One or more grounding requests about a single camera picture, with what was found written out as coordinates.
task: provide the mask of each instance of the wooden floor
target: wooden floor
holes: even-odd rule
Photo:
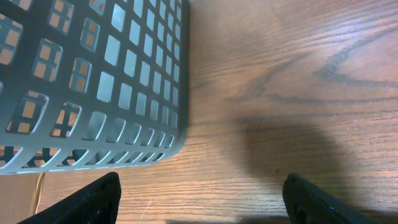
[[[289,172],[394,223],[398,1],[191,5],[188,138],[172,159],[116,170],[119,223],[284,217]],[[109,171],[46,174],[39,210]]]

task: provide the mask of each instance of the wood grain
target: wood grain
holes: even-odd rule
[[[289,172],[393,223],[398,1],[191,5],[188,138],[172,159],[116,170],[119,223],[285,217]],[[46,175],[39,209],[109,171]]]

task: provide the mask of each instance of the black object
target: black object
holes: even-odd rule
[[[282,195],[292,224],[380,223],[352,209],[298,174],[287,176]]]
[[[116,223],[121,192],[118,174],[110,172],[20,223]]]
[[[120,197],[119,176],[110,172],[20,223],[116,223]],[[283,198],[292,224],[380,223],[345,205],[298,174],[287,177]]]

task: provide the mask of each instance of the plastic basket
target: plastic basket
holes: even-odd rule
[[[0,174],[146,166],[187,129],[186,0],[0,2]]]

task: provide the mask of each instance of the square opening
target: square opening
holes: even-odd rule
[[[28,10],[33,0],[10,0],[22,9]]]
[[[165,136],[165,133],[162,131],[157,135],[154,147],[159,147],[162,144],[162,142],[164,140],[164,136]]]
[[[112,130],[106,138],[106,142],[117,142],[120,139],[120,136],[122,136],[125,125],[125,120],[121,118],[116,118],[114,120]]]
[[[159,9],[159,14],[164,20],[166,17],[166,5],[163,3],[162,0],[160,0],[160,9]]]
[[[86,17],[80,36],[80,45],[91,52],[95,52],[99,35],[100,25]]]
[[[172,58],[166,55],[166,72],[167,74],[172,74]]]
[[[141,75],[139,77],[139,82],[141,84],[143,84],[144,86],[148,86],[149,83],[149,73],[150,73],[150,66],[145,63],[142,62],[142,66],[141,66]]]
[[[80,159],[83,158],[83,156],[86,155],[87,152],[87,149],[74,149],[72,153],[67,156],[58,166],[72,166],[80,161]]]
[[[163,156],[164,156],[164,153],[159,153],[159,154],[155,157],[155,159],[153,160],[153,162],[159,161]]]
[[[163,49],[160,46],[156,48],[156,64],[160,67],[163,65]]]
[[[124,73],[130,77],[134,77],[136,72],[137,55],[131,50],[127,50],[126,62],[124,63]]]
[[[0,168],[5,166],[21,149],[20,146],[0,146]]]
[[[138,23],[136,21],[132,20],[131,27],[130,27],[129,39],[135,45],[138,45],[138,43],[139,43],[140,29],[141,29],[141,27],[138,25]]]
[[[70,76],[69,88],[75,91],[86,93],[88,80],[90,79],[91,63],[82,58],[76,58]]]
[[[131,93],[132,93],[131,86],[122,83],[122,86],[120,88],[119,104],[118,104],[120,108],[125,110],[130,109]]]
[[[90,0],[89,5],[96,13],[102,16],[104,14],[105,3],[106,0]]]
[[[145,106],[147,102],[147,96],[143,93],[138,93],[137,95],[137,105],[136,105],[136,114],[144,116],[145,115]]]
[[[111,151],[109,150],[101,150],[98,151],[93,158],[91,158],[86,165],[95,165],[98,164],[100,162],[102,162],[102,160],[110,153]]]
[[[170,100],[170,82],[168,80],[164,80],[164,94],[163,98],[165,100]]]
[[[107,162],[107,164],[115,164],[115,163],[118,163],[118,162],[120,162],[126,155],[127,155],[127,152],[126,152],[126,151],[118,152],[118,153],[116,153],[116,155],[114,155],[114,157],[113,157],[109,162]]]
[[[53,0],[47,23],[62,34],[67,34],[74,7],[67,0]]]
[[[35,58],[32,74],[53,82],[57,76],[58,66],[61,60],[63,49],[47,39],[40,41],[39,50]]]
[[[150,113],[149,118],[153,121],[157,121],[157,112],[159,110],[159,103],[155,100],[150,102]]]
[[[81,107],[73,103],[64,103],[50,136],[66,138],[76,125]]]
[[[144,7],[144,1],[143,0],[135,0],[134,1],[134,6],[132,7],[132,10],[137,14],[138,17],[142,17],[142,8]]]
[[[147,15],[147,26],[154,31],[154,24],[155,24],[155,14],[148,9],[148,15]]]
[[[135,162],[141,154],[142,152],[135,152],[125,163]]]
[[[169,109],[163,106],[162,109],[162,124],[168,125],[169,123]]]
[[[178,88],[173,87],[173,105],[178,106]]]
[[[108,43],[106,44],[105,60],[111,65],[116,65],[119,57],[120,41],[109,35]]]
[[[139,124],[134,124],[132,126],[131,134],[129,135],[129,138],[127,138],[126,144],[135,144],[136,143],[139,133],[141,132],[141,128],[142,127]]]
[[[142,158],[141,161],[139,161],[139,162],[147,162],[149,159],[152,158],[152,156],[154,156],[154,153],[153,153],[153,152],[150,152],[150,153],[146,154],[146,155],[144,156],[144,158]]]
[[[174,16],[171,13],[169,13],[169,18],[168,18],[168,21],[167,21],[167,25],[169,25],[169,28],[172,31],[173,31],[173,22],[174,22]]]
[[[126,12],[118,5],[115,4],[113,7],[113,15],[112,15],[112,26],[115,27],[119,32],[123,30],[124,24],[124,16]]]
[[[0,14],[0,63],[8,65],[14,57],[22,33],[22,25]]]
[[[48,97],[34,91],[26,91],[14,114],[6,131],[8,133],[29,134],[40,122],[44,109],[47,106]]]
[[[170,134],[170,135],[167,136],[167,138],[166,138],[166,142],[165,142],[165,144],[164,144],[164,147],[165,147],[166,149],[170,148],[171,145],[173,144],[173,141],[174,141],[174,136]]]
[[[99,78],[97,99],[109,103],[112,97],[114,78],[112,75],[101,72],[101,77]]]
[[[154,76],[154,92],[160,94],[160,85],[162,83],[162,75],[155,72]]]
[[[161,22],[157,25],[157,38],[163,42],[163,35],[164,35],[164,26]]]
[[[58,152],[59,148],[42,148],[36,152],[30,161],[28,161],[22,168],[41,167],[48,163],[54,155]]]
[[[88,122],[86,133],[83,135],[82,139],[90,141],[97,139],[105,124],[105,118],[105,114],[94,111],[91,115],[90,121]]]
[[[148,34],[145,34],[144,52],[149,57],[152,56],[152,43],[152,38]]]

